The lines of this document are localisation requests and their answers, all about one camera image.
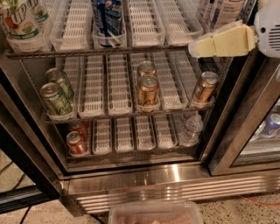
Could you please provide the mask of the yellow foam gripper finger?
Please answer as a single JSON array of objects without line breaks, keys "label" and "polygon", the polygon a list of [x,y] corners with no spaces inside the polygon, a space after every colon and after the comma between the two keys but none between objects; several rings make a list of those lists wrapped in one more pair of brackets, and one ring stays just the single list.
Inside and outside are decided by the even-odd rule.
[{"label": "yellow foam gripper finger", "polygon": [[194,58],[245,56],[256,47],[254,30],[238,25],[219,33],[209,33],[188,44]]}]

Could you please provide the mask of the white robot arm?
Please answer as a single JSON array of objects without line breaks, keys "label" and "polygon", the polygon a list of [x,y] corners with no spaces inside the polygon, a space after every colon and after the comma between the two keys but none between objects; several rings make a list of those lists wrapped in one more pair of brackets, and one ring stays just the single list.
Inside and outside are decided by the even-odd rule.
[{"label": "white robot arm", "polygon": [[280,0],[262,0],[252,26],[231,22],[188,44],[194,58],[245,56],[255,48],[280,58]]}]

